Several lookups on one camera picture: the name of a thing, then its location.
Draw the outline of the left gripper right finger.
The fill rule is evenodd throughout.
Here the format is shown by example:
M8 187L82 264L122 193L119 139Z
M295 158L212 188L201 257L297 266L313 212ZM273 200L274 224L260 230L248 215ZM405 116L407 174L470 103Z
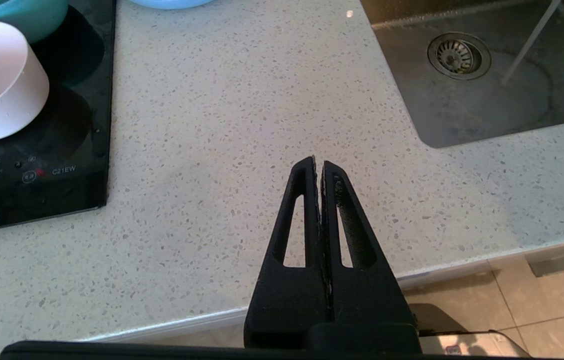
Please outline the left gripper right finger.
M413 313L348 174L330 161L321 174L321 245L328 298L321 348L421 351Z

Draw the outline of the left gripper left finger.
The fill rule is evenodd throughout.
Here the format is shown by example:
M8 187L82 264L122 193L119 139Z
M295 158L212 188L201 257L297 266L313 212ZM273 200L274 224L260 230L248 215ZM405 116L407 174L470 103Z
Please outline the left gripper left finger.
M285 266L296 200L304 202L303 267ZM312 326L327 322L329 297L320 240L316 160L294 164L244 323L244 346L252 349L301 349Z

